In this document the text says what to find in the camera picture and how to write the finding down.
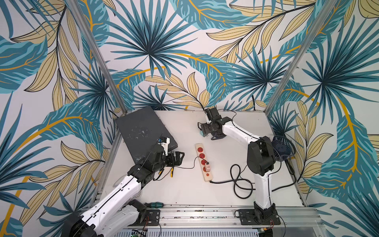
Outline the pink plug adapter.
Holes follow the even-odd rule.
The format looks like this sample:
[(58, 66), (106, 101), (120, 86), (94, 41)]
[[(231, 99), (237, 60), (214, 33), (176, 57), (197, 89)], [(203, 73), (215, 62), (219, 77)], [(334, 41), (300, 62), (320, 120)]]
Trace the pink plug adapter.
[(205, 172), (210, 172), (210, 171), (211, 171), (211, 166), (210, 166), (209, 163), (206, 163), (206, 164), (204, 165), (204, 171), (205, 171)]

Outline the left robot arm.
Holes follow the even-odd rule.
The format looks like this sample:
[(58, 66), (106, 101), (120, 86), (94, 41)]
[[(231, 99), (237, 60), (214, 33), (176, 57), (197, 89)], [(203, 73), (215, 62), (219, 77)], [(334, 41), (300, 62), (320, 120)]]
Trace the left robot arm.
[(185, 153), (168, 152), (167, 144), (154, 145), (122, 181), (95, 206), (82, 214), (71, 214), (63, 224), (63, 237), (113, 237), (125, 226), (143, 221), (146, 207), (134, 200), (155, 174), (166, 167), (180, 166)]

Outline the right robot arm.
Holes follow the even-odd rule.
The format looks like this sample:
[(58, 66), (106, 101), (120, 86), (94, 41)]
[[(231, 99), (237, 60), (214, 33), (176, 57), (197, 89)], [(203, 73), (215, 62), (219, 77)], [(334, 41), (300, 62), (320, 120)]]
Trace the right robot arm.
[(255, 218), (259, 222), (274, 217), (275, 205), (271, 199), (271, 174), (274, 169), (275, 149), (269, 137), (259, 137), (238, 126), (233, 119), (222, 117), (216, 108), (204, 110), (206, 123), (200, 125), (202, 136), (212, 140), (230, 137), (247, 149), (247, 166), (254, 174), (256, 199)]

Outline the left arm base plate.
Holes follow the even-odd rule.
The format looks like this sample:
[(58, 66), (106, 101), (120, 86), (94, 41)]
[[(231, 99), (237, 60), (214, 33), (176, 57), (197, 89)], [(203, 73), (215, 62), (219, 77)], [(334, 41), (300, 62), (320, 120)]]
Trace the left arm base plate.
[(160, 209), (147, 209), (139, 213), (137, 219), (125, 227), (157, 227), (160, 221)]

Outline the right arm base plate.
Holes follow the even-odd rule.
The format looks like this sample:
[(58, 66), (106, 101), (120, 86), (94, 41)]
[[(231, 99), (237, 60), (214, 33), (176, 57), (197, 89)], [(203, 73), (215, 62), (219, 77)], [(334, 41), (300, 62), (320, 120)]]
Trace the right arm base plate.
[(281, 224), (276, 210), (239, 209), (235, 212), (242, 226), (277, 226)]

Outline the beige power strip red sockets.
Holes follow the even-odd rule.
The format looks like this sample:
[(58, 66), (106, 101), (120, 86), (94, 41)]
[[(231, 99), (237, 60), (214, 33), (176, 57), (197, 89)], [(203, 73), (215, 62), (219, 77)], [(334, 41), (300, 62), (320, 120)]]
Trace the beige power strip red sockets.
[(204, 181), (205, 182), (211, 182), (213, 179), (213, 175), (212, 175), (211, 171), (210, 172), (204, 171), (204, 165), (206, 163), (210, 164), (209, 158), (207, 157), (207, 155), (205, 153), (205, 148), (204, 148), (202, 143), (197, 143), (197, 144), (195, 144), (195, 149), (197, 152), (197, 158), (199, 160), (200, 169), (201, 169)]

